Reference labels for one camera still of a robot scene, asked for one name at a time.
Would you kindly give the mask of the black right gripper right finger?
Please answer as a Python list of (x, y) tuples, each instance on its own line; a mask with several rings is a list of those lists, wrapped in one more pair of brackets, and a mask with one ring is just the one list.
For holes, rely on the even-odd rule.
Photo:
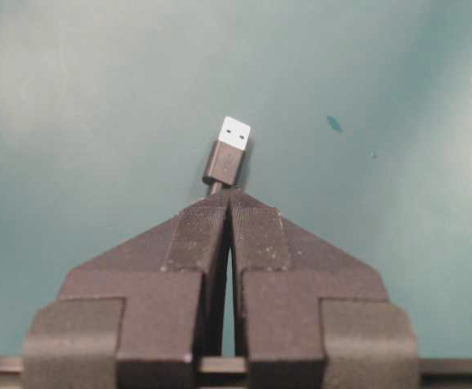
[(230, 194), (252, 388), (416, 388), (418, 342), (379, 272), (240, 190)]

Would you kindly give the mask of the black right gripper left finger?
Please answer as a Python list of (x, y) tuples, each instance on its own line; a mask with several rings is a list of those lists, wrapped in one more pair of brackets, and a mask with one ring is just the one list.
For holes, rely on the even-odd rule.
[(227, 194), (73, 268), (24, 342), (26, 388), (192, 388), (217, 347), (217, 260)]

